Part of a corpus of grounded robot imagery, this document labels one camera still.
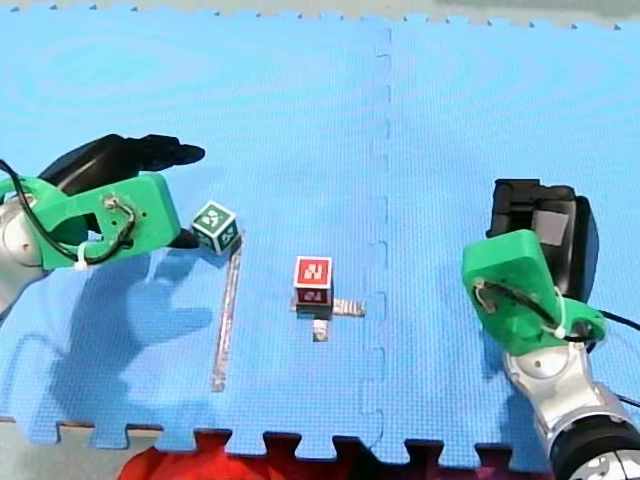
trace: black cable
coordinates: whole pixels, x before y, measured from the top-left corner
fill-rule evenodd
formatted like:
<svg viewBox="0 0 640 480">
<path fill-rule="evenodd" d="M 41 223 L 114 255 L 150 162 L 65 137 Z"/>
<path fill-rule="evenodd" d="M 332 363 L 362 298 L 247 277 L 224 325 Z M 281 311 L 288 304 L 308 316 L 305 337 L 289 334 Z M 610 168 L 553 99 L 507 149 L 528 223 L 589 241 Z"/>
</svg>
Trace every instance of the black cable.
<svg viewBox="0 0 640 480">
<path fill-rule="evenodd" d="M 16 191 L 16 195 L 18 197 L 18 201 L 20 202 L 20 206 L 22 207 L 22 210 L 24 211 L 27 218 L 31 221 L 35 229 L 38 231 L 38 233 L 42 236 L 42 238 L 44 238 L 45 241 L 49 245 L 51 245 L 51 247 L 53 247 L 58 253 L 63 255 L 65 258 L 68 258 L 73 262 L 77 262 L 78 255 L 66 249 L 57 240 L 55 240 L 53 236 L 47 231 L 47 229 L 44 228 L 44 226 L 42 225 L 38 217 L 35 215 L 35 213 L 33 213 L 33 210 L 31 209 L 31 206 L 29 205 L 29 201 L 27 199 L 27 194 L 25 193 L 24 188 L 22 186 L 22 181 L 19 175 L 15 172 L 15 170 L 13 170 L 9 166 L 9 164 L 7 164 L 7 162 L 5 162 L 2 159 L 0 159 L 0 170 L 4 171 L 11 178 L 11 182 L 13 183 L 13 188 Z M 98 263 L 102 263 L 105 260 L 108 260 L 113 255 L 115 255 L 120 250 L 120 248 L 125 246 L 129 240 L 128 237 L 131 234 L 131 231 L 133 230 L 133 227 L 135 225 L 135 215 L 133 215 L 133 212 L 130 209 L 128 209 L 128 207 L 125 207 L 124 205 L 116 203 L 115 207 L 121 210 L 124 210 L 125 213 L 129 215 L 129 220 L 125 225 L 125 227 L 119 232 L 116 241 L 113 242 L 113 244 L 109 247 L 109 249 L 105 253 L 95 258 L 88 258 L 88 257 L 85 258 L 85 262 L 88 265 L 95 265 Z"/>
<path fill-rule="evenodd" d="M 636 408 L 640 408 L 640 402 L 638 402 L 637 400 L 633 400 L 632 398 L 627 398 L 623 395 L 617 395 L 618 400 L 620 400 L 622 403 L 626 403 L 627 405 L 631 405 L 632 407 L 636 407 Z"/>
<path fill-rule="evenodd" d="M 508 298 L 509 300 L 512 300 L 517 304 L 533 311 L 545 322 L 548 328 L 556 329 L 560 326 L 558 321 L 555 318 L 553 318 L 553 316 L 549 312 L 547 312 L 542 305 L 540 305 L 538 302 L 530 298 L 528 295 L 522 292 L 519 292 L 513 288 L 507 287 L 505 285 L 499 285 L 497 283 L 492 283 L 487 281 L 484 282 L 484 288 L 488 290 L 492 290 L 498 293 L 500 296 Z M 593 342 L 595 339 L 588 335 L 576 335 L 576 336 L 566 335 L 563 338 L 563 340 L 567 342 L 572 342 L 572 343 L 590 343 L 590 342 Z"/>
<path fill-rule="evenodd" d="M 640 332 L 640 324 L 633 322 L 628 318 L 621 317 L 620 315 L 616 315 L 615 313 L 607 312 L 606 310 L 600 310 L 600 313 L 609 320 L 620 323 L 622 325 L 626 325 L 627 327 L 633 328 L 634 330 Z"/>
</svg>

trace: red block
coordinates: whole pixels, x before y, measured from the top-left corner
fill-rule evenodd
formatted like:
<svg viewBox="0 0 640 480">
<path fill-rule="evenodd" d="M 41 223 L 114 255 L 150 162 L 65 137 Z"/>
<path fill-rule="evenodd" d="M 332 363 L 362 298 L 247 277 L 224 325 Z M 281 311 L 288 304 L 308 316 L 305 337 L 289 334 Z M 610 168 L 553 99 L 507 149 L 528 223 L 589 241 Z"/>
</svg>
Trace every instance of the red block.
<svg viewBox="0 0 640 480">
<path fill-rule="evenodd" d="M 298 257 L 294 277 L 296 299 L 302 305 L 333 303 L 333 261 L 328 257 Z"/>
</svg>

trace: gray floor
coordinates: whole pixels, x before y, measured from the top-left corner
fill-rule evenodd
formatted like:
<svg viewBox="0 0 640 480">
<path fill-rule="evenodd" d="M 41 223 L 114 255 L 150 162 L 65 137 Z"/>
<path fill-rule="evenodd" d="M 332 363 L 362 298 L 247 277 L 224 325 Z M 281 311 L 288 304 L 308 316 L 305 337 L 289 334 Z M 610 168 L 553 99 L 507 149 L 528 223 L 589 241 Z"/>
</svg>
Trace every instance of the gray floor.
<svg viewBox="0 0 640 480">
<path fill-rule="evenodd" d="M 20 8 L 28 8 L 32 3 L 35 2 L 0 0 L 0 5 Z M 58 5 L 74 3 L 80 2 L 61 0 Z M 113 2 L 95 3 L 107 7 Z M 640 21 L 640 0 L 140 0 L 135 3 L 141 9 L 153 5 L 181 9 L 210 7 L 222 13 L 251 9 L 264 15 L 293 10 L 317 16 L 339 10 L 348 18 L 378 14 L 394 20 L 407 13 L 428 14 L 434 21 L 442 21 L 447 15 L 465 15 L 473 23 L 504 17 L 516 25 L 526 25 L 532 19 L 551 20 L 560 26 L 588 21 L 607 27 L 613 27 L 617 21 Z M 128 451 L 98 451 L 85 447 L 86 437 L 85 431 L 65 430 L 60 445 L 37 447 L 28 444 L 15 425 L 1 424 L 0 480 L 113 480 L 127 458 L 152 443 L 150 438 L 133 437 Z"/>
</svg>

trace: green 3d-printed mount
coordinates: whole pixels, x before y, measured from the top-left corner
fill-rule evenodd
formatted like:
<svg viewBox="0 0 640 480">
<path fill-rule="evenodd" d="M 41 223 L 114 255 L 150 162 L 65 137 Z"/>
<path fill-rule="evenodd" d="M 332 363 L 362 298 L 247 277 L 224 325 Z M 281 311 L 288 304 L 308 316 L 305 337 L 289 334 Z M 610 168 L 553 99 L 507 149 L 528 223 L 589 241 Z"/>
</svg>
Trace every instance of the green 3d-printed mount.
<svg viewBox="0 0 640 480">
<path fill-rule="evenodd" d="M 565 345 L 579 325 L 588 326 L 596 340 L 604 337 L 605 321 L 599 311 L 556 292 L 538 236 L 531 230 L 469 245 L 462 270 L 465 288 L 484 327 L 512 355 Z M 483 299 L 479 290 L 484 284 L 516 295 Z M 528 301 L 544 309 L 555 325 L 549 325 Z"/>
<path fill-rule="evenodd" d="M 95 215 L 102 233 L 99 241 L 86 246 L 87 257 L 102 255 L 116 241 L 128 220 L 121 210 L 108 208 L 109 199 L 126 205 L 135 216 L 130 234 L 131 243 L 120 249 L 108 261 L 115 261 L 166 247 L 181 230 L 180 221 L 164 178 L 149 173 L 106 185 L 104 187 L 67 196 L 46 181 L 21 177 L 25 193 L 35 200 L 32 206 L 40 223 L 68 251 L 77 254 L 78 246 L 89 237 L 85 215 Z M 0 196 L 15 191 L 10 180 L 0 182 Z M 53 270 L 69 267 L 73 261 L 53 248 L 30 225 L 34 238 L 42 252 L 43 268 Z"/>
</svg>

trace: blue foam mat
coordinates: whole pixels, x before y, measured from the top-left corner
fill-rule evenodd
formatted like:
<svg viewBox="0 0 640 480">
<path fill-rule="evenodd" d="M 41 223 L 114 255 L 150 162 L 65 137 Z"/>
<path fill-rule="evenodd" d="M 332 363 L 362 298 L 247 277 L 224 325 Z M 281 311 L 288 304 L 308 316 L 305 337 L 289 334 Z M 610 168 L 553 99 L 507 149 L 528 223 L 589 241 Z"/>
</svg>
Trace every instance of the blue foam mat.
<svg viewBox="0 0 640 480">
<path fill-rule="evenodd" d="M 379 169 L 371 161 L 378 30 L 201 11 L 46 8 L 0 17 L 0 157 L 37 174 L 110 132 L 159 133 L 207 150 L 166 173 L 188 224 L 210 199 L 246 230 L 224 393 L 211 372 L 225 264 L 160 251 L 55 272 L 30 288 L 0 333 L 0 410 L 38 443 L 56 423 L 95 425 L 92 444 L 126 446 L 129 424 L 157 446 L 194 448 L 194 429 L 231 429 L 237 453 L 265 431 L 299 433 L 298 455 L 333 458 L 334 435 L 373 444 L 381 417 L 361 396 L 375 354 Z M 368 301 L 313 343 L 290 312 L 297 255 L 331 255 L 336 295 Z"/>
<path fill-rule="evenodd" d="M 444 442 L 448 466 L 500 443 L 512 467 L 546 469 L 460 256 L 488 226 L 495 178 L 569 183 L 601 230 L 592 303 L 635 316 L 621 266 L 640 262 L 636 27 L 131 9 L 0 12 L 0 157 L 33 174 L 109 132 L 207 149 L 166 177 L 185 223 L 215 199 L 247 231 L 228 387 L 209 391 L 223 262 L 162 251 L 30 288 L 0 330 L 0 413 L 41 443 L 75 421 L 119 448 L 147 424 L 168 450 L 214 428 L 260 454 L 277 431 L 301 434 L 307 458 L 332 458 L 340 435 L 393 463 L 423 439 Z M 287 310 L 301 254 L 333 256 L 337 295 L 369 304 L 326 344 Z M 595 374 L 640 397 L 626 333 L 612 327 Z"/>
<path fill-rule="evenodd" d="M 601 237 L 591 303 L 638 316 L 635 279 L 624 272 L 640 267 L 632 253 L 640 237 L 639 40 L 617 33 L 464 22 L 393 29 L 378 458 L 408 460 L 406 439 L 439 439 L 447 466 L 477 465 L 478 443 L 513 446 L 518 470 L 546 464 L 532 411 L 460 288 L 461 253 L 489 227 L 496 178 L 540 178 L 587 195 Z M 596 378 L 637 397 L 634 335 L 612 325 L 592 358 Z"/>
</svg>

